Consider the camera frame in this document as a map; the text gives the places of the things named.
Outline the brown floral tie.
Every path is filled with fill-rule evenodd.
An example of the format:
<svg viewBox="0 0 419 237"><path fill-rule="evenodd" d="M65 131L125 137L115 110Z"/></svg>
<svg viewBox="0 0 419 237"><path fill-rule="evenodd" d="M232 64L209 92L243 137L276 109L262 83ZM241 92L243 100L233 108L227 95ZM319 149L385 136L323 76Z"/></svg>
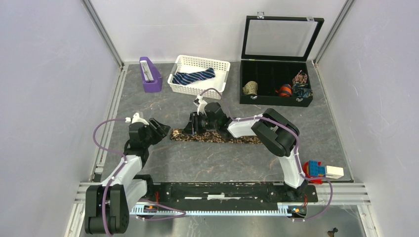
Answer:
<svg viewBox="0 0 419 237"><path fill-rule="evenodd" d="M230 144L259 144L263 143L257 136L244 136L239 138L223 138L216 131L207 131L203 134L190 135L183 133L182 129L172 129L169 136L172 141L201 142L201 143L230 143Z"/></svg>

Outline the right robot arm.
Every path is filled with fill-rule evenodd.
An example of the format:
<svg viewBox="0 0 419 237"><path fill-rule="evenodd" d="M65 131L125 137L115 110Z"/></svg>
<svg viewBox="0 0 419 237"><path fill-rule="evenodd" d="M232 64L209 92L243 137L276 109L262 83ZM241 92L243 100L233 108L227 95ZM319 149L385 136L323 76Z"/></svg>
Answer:
<svg viewBox="0 0 419 237"><path fill-rule="evenodd" d="M308 183L300 161L295 158L299 135L295 125L272 108L253 117L234 118L228 116L217 102L197 104L197 111L190 114L180 135L206 142L214 138L221 142L239 141L245 137L258 139L280 161L286 197L299 201L305 196Z"/></svg>

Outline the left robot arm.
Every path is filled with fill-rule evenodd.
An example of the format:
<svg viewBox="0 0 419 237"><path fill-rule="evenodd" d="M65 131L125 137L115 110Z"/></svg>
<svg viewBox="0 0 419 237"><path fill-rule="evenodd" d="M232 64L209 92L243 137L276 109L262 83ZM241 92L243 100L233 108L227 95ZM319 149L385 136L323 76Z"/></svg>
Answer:
<svg viewBox="0 0 419 237"><path fill-rule="evenodd" d="M88 187L85 193L84 231L87 234L123 234L129 224L129 213L142 199L150 201L155 187L150 175L136 175L149 157L149 147L161 142L171 127L154 118L146 120L139 113L123 119L128 123L129 139L123 152L116 152L121 160L104 181Z"/></svg>

